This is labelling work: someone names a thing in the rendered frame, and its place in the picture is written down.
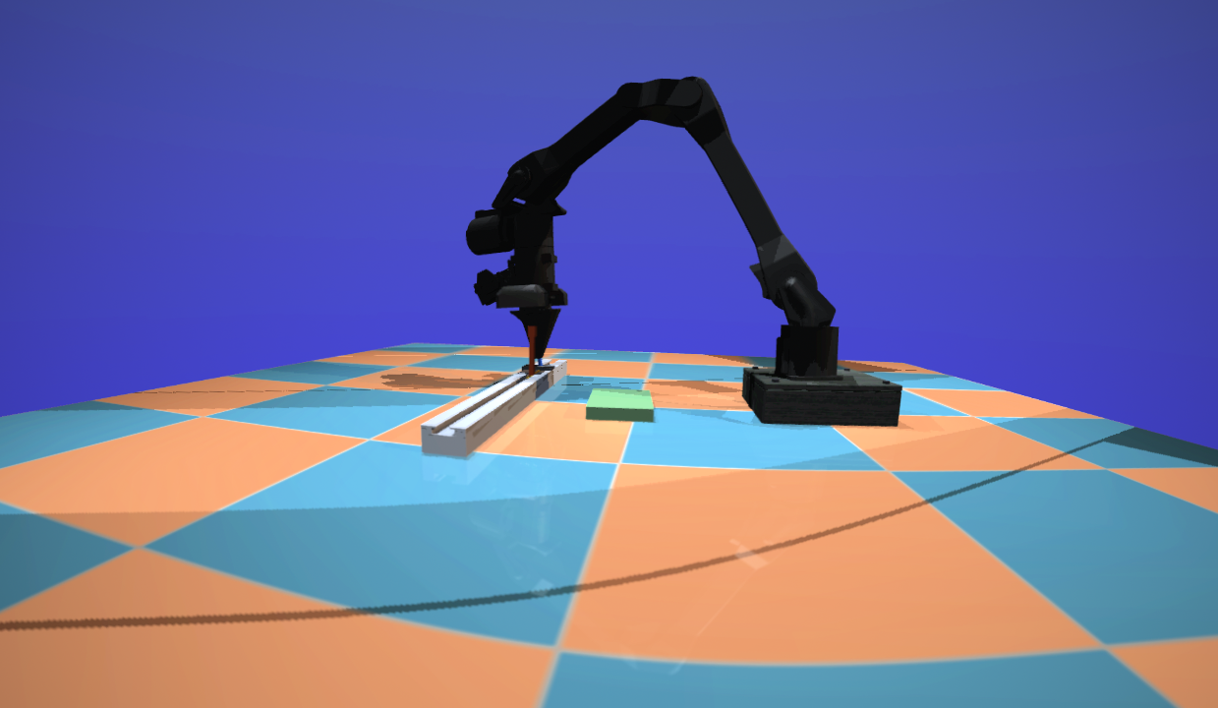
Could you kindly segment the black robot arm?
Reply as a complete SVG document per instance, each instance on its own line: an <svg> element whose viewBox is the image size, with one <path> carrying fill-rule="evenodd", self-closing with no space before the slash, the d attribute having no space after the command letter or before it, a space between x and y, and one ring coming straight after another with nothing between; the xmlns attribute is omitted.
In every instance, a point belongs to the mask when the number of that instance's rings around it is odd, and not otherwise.
<svg viewBox="0 0 1218 708"><path fill-rule="evenodd" d="M685 127L708 157L737 207L758 252L754 277L769 299L784 310L788 325L776 339L775 375L792 381L842 381L837 375L839 327L836 308L817 290L814 271L780 230L778 222L731 140L723 110L704 78L657 78L622 84L618 93L551 147L536 149L512 165L495 197L495 210L475 211L466 230L471 253L553 247L553 217L566 214L555 199L574 171L639 119ZM516 204L512 199L526 204Z"/></svg>

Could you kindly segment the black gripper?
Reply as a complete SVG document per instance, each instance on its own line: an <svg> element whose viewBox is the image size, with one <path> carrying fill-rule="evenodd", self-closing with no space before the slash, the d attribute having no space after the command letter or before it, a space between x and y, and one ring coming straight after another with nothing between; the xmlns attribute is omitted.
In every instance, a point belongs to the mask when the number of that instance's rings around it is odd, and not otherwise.
<svg viewBox="0 0 1218 708"><path fill-rule="evenodd" d="M518 285L501 286L495 295L495 307L519 308L510 313L523 322L526 334L529 325L537 325L536 359L540 359L549 345L551 329L561 310L552 310L551 306L568 305L568 294L555 285L554 247L515 249L510 258ZM531 338L527 340L531 342Z"/></svg>

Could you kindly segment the aluminum rail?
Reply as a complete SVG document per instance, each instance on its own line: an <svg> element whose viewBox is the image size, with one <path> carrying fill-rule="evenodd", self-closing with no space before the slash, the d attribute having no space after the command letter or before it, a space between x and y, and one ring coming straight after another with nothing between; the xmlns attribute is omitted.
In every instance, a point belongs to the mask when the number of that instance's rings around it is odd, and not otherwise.
<svg viewBox="0 0 1218 708"><path fill-rule="evenodd" d="M501 427L514 420L520 411L542 397L554 383L568 375L568 359L542 359L529 377L529 364L523 372L480 391L475 397L438 413L432 420L420 423L423 453L468 457L480 444L499 433Z"/></svg>

